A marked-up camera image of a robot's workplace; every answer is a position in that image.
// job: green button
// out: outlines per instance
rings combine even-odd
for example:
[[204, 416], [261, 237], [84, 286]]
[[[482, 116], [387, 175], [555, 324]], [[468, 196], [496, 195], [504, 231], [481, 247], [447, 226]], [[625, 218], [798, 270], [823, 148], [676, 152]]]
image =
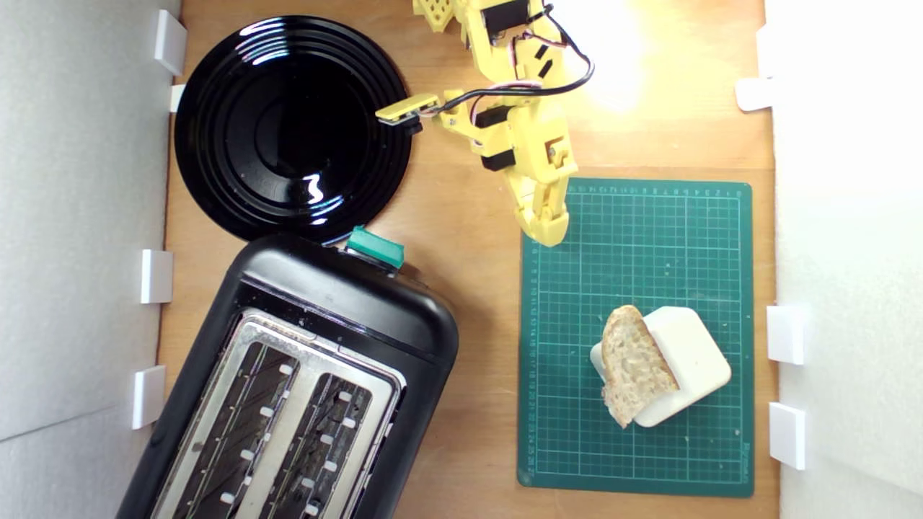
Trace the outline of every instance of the green button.
[[373, 235], [362, 225], [353, 228], [353, 233], [346, 242], [346, 246], [376, 260], [384, 261], [395, 269], [403, 265], [403, 245]]

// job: wooden surface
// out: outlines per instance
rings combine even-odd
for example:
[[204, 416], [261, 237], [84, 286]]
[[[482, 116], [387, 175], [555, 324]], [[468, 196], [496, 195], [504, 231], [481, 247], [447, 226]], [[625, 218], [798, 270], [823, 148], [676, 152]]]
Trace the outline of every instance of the wooden surface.
[[[452, 302], [461, 334], [397, 517], [774, 519], [779, 468], [768, 454], [766, 403], [776, 395], [776, 374], [765, 360], [763, 310], [775, 287], [772, 127], [768, 114], [744, 115], [734, 100], [735, 80], [756, 74], [762, 1], [561, 4], [562, 23], [598, 65], [594, 80], [565, 98], [579, 175], [753, 185], [756, 493], [733, 500], [519, 486], [519, 229], [497, 174], [482, 169], [462, 139], [428, 127], [415, 138], [397, 196], [369, 226], [407, 247], [424, 281]], [[485, 84], [460, 47], [457, 25], [432, 33], [409, 0], [184, 0], [186, 73], [225, 35], [281, 14], [333, 18], [366, 33], [391, 55], [412, 93]], [[172, 386], [243, 244], [199, 210], [171, 160], [166, 247], [175, 254], [175, 287], [163, 309], [160, 362]]]

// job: green cutting mat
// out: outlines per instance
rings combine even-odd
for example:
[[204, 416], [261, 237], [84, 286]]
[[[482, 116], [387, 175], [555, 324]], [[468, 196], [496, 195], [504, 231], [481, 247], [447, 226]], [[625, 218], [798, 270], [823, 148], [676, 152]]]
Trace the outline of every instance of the green cutting mat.
[[[746, 184], [574, 178], [557, 247], [524, 239], [518, 478], [524, 486], [753, 493], [753, 267]], [[731, 381], [622, 430], [590, 362], [612, 308], [695, 309]]]

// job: white bracket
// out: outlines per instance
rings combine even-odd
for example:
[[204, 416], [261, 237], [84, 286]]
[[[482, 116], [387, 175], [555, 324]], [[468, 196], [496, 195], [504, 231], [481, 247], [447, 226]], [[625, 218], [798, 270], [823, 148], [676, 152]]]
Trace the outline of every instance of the white bracket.
[[141, 304], [173, 300], [173, 252], [145, 249], [141, 253]]
[[805, 363], [804, 310], [766, 307], [766, 349], [769, 358], [801, 366]]
[[795, 468], [805, 469], [805, 412], [769, 403], [769, 455]]
[[165, 366], [154, 366], [135, 372], [132, 429], [140, 429], [160, 417], [163, 411], [163, 394], [166, 392], [166, 373]]
[[186, 84], [173, 85], [170, 88], [170, 113], [175, 114], [179, 110], [179, 100], [183, 97], [183, 91], [186, 90]]
[[186, 63], [186, 28], [166, 9], [161, 9], [157, 15], [154, 59], [174, 76], [183, 75], [183, 66]]
[[773, 77], [781, 58], [780, 45], [775, 35], [776, 31], [768, 22], [756, 31], [757, 68], [760, 76], [738, 79], [734, 87], [737, 106], [744, 112], [769, 108], [776, 102]]

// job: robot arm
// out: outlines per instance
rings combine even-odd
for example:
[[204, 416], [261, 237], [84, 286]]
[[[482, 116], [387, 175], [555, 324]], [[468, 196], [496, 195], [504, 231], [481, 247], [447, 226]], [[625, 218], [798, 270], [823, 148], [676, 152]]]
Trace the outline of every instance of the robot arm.
[[[416, 125], [421, 117], [429, 118], [466, 137], [483, 166], [504, 175], [522, 231], [553, 247], [567, 233], [564, 198], [577, 164], [564, 111], [547, 96], [581, 86], [592, 75], [593, 64], [549, 11], [543, 0], [414, 0], [414, 13], [423, 15], [434, 31], [442, 32], [453, 18], [461, 23], [461, 39], [471, 49], [475, 66], [497, 84], [469, 92], [446, 91], [441, 105], [435, 94], [415, 95], [376, 116], [389, 125]], [[521, 32], [508, 34], [516, 28]], [[580, 80], [562, 84], [563, 56], [569, 47], [587, 62], [588, 70]], [[478, 111], [486, 96], [496, 96], [497, 101]]]

